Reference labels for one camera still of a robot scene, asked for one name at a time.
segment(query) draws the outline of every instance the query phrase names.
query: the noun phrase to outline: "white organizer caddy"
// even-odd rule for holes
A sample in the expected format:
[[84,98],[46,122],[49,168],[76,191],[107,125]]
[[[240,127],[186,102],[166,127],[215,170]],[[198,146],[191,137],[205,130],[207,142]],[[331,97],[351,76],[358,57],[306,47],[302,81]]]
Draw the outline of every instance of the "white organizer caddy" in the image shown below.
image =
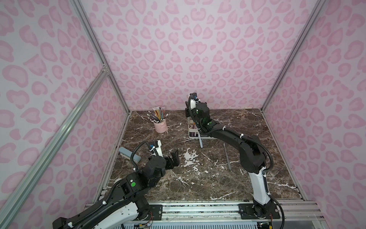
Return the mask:
[[[191,119],[191,117],[188,117],[187,120],[188,120],[188,137],[190,139],[198,139],[198,129],[192,129],[192,128],[190,128],[191,126],[193,126],[193,123],[194,123],[193,120]],[[191,133],[191,132],[194,132],[195,134],[197,133],[197,137],[191,137],[191,136],[189,136],[189,133]],[[208,137],[208,136],[205,136],[205,135],[201,135],[201,139],[216,139],[216,138],[214,138],[214,137]]]

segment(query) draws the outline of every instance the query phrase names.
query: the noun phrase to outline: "white arm segment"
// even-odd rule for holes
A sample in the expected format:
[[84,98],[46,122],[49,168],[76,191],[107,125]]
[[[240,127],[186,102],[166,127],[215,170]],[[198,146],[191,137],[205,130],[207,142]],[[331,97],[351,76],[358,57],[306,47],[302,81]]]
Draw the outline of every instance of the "white arm segment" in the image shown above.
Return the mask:
[[194,99],[191,99],[189,102],[191,103],[191,109],[196,108],[196,101]]
[[131,202],[107,216],[104,220],[99,222],[95,228],[112,229],[116,226],[120,226],[124,222],[136,219],[137,216],[137,206],[135,203]]
[[163,153],[162,153],[162,151],[161,151],[161,141],[160,140],[158,140],[158,147],[157,148],[155,148],[156,149],[156,151],[158,152],[158,155],[157,156],[163,156]]
[[261,205],[265,205],[271,199],[264,187],[264,177],[262,174],[264,169],[265,167],[259,170],[259,174],[249,173],[250,181],[253,186],[253,198]]

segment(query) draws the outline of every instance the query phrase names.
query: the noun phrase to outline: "pink leopard print wall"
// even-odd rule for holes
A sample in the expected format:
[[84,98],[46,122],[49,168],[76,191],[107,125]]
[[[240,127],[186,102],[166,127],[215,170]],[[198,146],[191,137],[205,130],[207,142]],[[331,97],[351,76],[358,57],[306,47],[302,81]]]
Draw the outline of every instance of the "pink leopard print wall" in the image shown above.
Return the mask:
[[265,112],[334,229],[366,225],[365,12],[365,1],[330,1]]
[[83,0],[131,110],[261,107],[315,0]]
[[125,116],[106,79],[9,229],[52,228],[91,203]]
[[0,208],[101,70],[67,0],[0,2]]

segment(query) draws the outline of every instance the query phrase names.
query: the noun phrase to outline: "aluminum frame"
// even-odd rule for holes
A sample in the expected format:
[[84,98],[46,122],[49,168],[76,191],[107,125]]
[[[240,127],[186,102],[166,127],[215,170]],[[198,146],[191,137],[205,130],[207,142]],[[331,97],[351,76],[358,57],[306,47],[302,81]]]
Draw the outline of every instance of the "aluminum frame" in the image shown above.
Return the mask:
[[282,157],[282,160],[284,161],[285,165],[286,165],[286,168],[288,170],[288,173],[290,174],[290,177],[291,179],[293,180],[293,182],[295,183],[295,186],[296,188],[299,190],[299,193],[301,195],[301,198],[304,199],[304,200],[309,200],[308,196],[306,195],[305,191],[303,190],[303,188],[301,187],[299,181],[297,180],[296,178],[296,175],[295,175],[295,172],[292,170],[292,167],[291,167],[291,164],[290,162],[287,160],[287,158],[285,157],[285,154],[282,152],[281,148],[280,148],[280,145],[279,145],[279,141],[278,139],[276,138],[276,135],[274,134],[273,130],[272,130],[272,127],[270,126],[270,124],[268,123],[267,121],[267,118],[264,114],[264,112],[261,110],[261,113],[262,113],[262,117],[264,119],[264,121],[266,122],[266,125],[269,129],[269,132],[271,133],[272,135],[272,138],[274,140],[274,143],[276,144],[277,146],[277,149],[278,151],[280,152],[280,155]]
[[307,36],[309,35],[311,29],[314,27],[315,23],[317,22],[318,18],[320,17],[322,11],[325,9],[325,5],[328,2],[328,0],[318,0],[315,3],[315,7],[310,13],[309,18],[307,19],[304,27],[302,28],[298,39],[296,40],[296,43],[294,44],[294,47],[292,48],[288,58],[286,59],[280,73],[278,74],[278,77],[276,81],[274,82],[273,86],[271,87],[268,96],[266,100],[263,103],[263,106],[261,110],[265,111],[269,104],[272,101],[272,98],[274,97],[277,89],[279,88],[282,80],[286,76],[287,70],[290,68],[292,63],[294,62],[295,58],[297,57],[297,54],[299,53],[301,46],[306,41]]
[[46,148],[42,151],[36,162],[29,169],[20,184],[10,195],[5,205],[0,211],[0,228],[8,228],[14,220],[15,216],[27,200],[28,196],[33,191],[34,187],[41,179],[43,173],[46,171],[53,158],[62,147],[64,141],[78,122],[85,109],[88,107],[90,101],[97,93],[99,87],[102,85],[109,72],[102,69],[92,84],[89,86],[84,95],[80,98],[74,109],[67,116],[62,126],[53,136]]
[[123,108],[125,110],[126,113],[129,113],[130,110],[128,108],[128,105],[125,101],[125,99],[123,98],[122,92],[118,87],[117,81],[115,79],[115,77],[113,76],[113,73],[110,71],[110,67],[109,64],[107,62],[107,59],[105,58],[103,51],[101,49],[101,46],[98,42],[98,39],[94,33],[94,30],[88,20],[88,17],[86,15],[86,12],[84,10],[83,5],[81,4],[80,0],[69,0],[70,3],[72,4],[73,8],[74,8],[74,12],[76,13],[76,15],[78,16],[81,25],[83,26],[86,35],[88,36],[91,45],[94,47],[94,50],[98,56],[99,61],[101,62],[101,64],[107,68],[107,71],[110,73],[108,75],[108,77],[110,78],[112,85],[113,85],[113,89],[117,94],[117,97],[119,98],[119,100],[121,101]]
[[106,187],[109,183],[109,179],[111,177],[111,174],[112,174],[112,171],[113,171],[113,167],[114,167],[114,164],[116,162],[116,158],[118,156],[118,152],[119,152],[119,147],[121,146],[121,143],[122,143],[122,139],[123,139],[123,135],[126,131],[126,128],[127,128],[127,124],[128,124],[128,121],[131,117],[131,112],[129,112],[129,114],[126,116],[125,120],[124,120],[124,124],[123,126],[121,127],[120,131],[118,132],[118,140],[115,142],[115,145],[112,149],[112,153],[111,155],[109,156],[109,159],[108,159],[108,162],[107,162],[107,165],[105,167],[105,172],[103,173],[103,177],[100,181],[100,184],[98,186],[98,189],[95,193],[95,196],[93,198],[93,201],[92,203],[95,203],[99,200],[99,197],[101,196],[101,193],[103,191],[103,187]]
[[[301,222],[304,225],[313,225],[316,229],[328,229],[322,212],[315,201],[304,201],[300,199],[279,199],[286,222]],[[253,204],[252,201],[239,200],[207,200],[207,201],[149,201],[149,204],[163,205],[162,219],[154,221],[161,228],[169,228],[179,223],[206,223],[232,224],[243,222],[266,222],[270,219],[241,219],[238,213],[238,204]],[[274,219],[279,224],[282,219]],[[128,221],[125,226],[147,221]]]

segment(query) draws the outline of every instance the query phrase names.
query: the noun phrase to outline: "metal base plate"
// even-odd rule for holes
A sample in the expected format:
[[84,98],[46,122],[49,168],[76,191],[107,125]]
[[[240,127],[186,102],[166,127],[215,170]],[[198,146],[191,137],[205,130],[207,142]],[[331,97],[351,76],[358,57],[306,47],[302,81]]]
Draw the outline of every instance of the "metal base plate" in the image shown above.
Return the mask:
[[161,220],[161,216],[163,214],[163,206],[160,204],[150,204],[150,209],[149,209],[152,213],[153,213],[153,220]]
[[[153,214],[153,221],[161,220],[161,216],[163,214],[163,206],[160,204],[149,204],[149,211]],[[150,212],[147,214],[144,220],[149,220],[151,218]]]
[[[254,210],[252,208],[253,204],[238,204],[238,206],[239,206],[239,211],[243,213],[243,214],[240,214],[242,219],[257,219],[258,220],[258,217],[254,216]],[[280,218],[280,213],[277,209],[277,205],[273,204],[272,207],[269,209],[269,212],[272,213],[273,219]]]

